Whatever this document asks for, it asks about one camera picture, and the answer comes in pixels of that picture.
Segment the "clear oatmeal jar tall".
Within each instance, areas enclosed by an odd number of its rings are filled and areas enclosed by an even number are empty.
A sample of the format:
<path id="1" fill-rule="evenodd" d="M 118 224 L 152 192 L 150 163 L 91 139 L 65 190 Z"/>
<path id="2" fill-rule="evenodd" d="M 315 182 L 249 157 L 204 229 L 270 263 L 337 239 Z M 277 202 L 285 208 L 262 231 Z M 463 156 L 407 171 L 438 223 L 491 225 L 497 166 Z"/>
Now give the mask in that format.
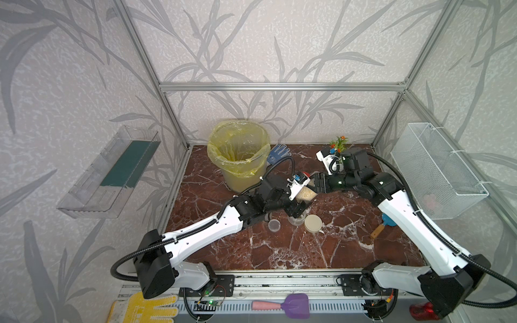
<path id="1" fill-rule="evenodd" d="M 311 190 L 310 188 L 308 187 L 303 187 L 300 192 L 296 195 L 296 200 L 297 202 L 301 203 L 301 202 L 306 202 L 306 203 L 309 203 L 311 202 L 313 199 L 315 199 L 317 196 L 317 193 L 314 192 L 313 190 Z"/>

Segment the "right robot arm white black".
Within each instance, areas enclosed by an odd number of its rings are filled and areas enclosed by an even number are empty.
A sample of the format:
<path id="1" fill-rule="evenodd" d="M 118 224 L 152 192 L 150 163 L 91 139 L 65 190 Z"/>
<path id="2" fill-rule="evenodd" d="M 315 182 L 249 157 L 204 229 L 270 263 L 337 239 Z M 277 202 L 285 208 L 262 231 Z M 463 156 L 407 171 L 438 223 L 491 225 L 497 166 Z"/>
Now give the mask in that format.
<path id="1" fill-rule="evenodd" d="M 374 156 L 361 148 L 343 152 L 324 148 L 316 157 L 325 171 L 311 176 L 317 193 L 355 191 L 369 200 L 395 222 L 427 262 L 416 267 L 376 261 L 363 270 L 367 283 L 425 297 L 426 304 L 411 307 L 416 320 L 443 319 L 461 304 L 492 310 L 515 306 L 515 297 L 495 303 L 467 300 L 487 275 L 512 289 L 516 283 L 491 270 L 486 257 L 472 255 L 442 231 L 418 207 L 407 181 L 393 165 L 377 156 L 391 171 L 374 172 L 370 164 Z"/>

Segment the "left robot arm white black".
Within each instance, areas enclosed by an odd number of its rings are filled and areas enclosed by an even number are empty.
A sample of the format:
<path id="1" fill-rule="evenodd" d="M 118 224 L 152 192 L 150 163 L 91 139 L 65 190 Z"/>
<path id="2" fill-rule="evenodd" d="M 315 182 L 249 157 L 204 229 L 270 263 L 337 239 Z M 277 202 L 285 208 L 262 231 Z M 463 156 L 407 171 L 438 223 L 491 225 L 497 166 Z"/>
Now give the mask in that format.
<path id="1" fill-rule="evenodd" d="M 283 178 L 268 169 L 258 183 L 233 196 L 212 216 L 165 234 L 149 231 L 136 251 L 111 266 L 110 274 L 121 281 L 138 282 L 147 300 L 171 287 L 197 291 L 211 287 L 217 276 L 209 263 L 186 259 L 221 238 L 262 222 L 268 213 L 283 210 L 290 217 L 300 217 L 308 203 L 296 198 L 310 182 L 306 172 L 292 169 L 291 176 Z"/>

